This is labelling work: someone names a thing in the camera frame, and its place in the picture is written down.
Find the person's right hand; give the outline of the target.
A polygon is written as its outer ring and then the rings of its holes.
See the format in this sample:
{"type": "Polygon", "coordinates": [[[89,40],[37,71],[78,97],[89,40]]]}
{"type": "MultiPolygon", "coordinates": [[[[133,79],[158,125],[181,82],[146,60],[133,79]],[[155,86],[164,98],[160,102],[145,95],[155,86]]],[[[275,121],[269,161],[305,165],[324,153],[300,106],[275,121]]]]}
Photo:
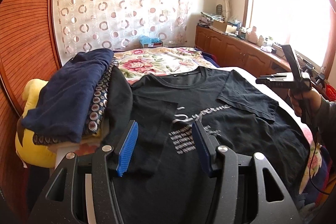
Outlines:
{"type": "Polygon", "coordinates": [[[296,116],[301,118],[302,123],[311,124],[313,117],[321,107],[321,94],[312,88],[301,93],[290,89],[288,95],[296,116]]]}

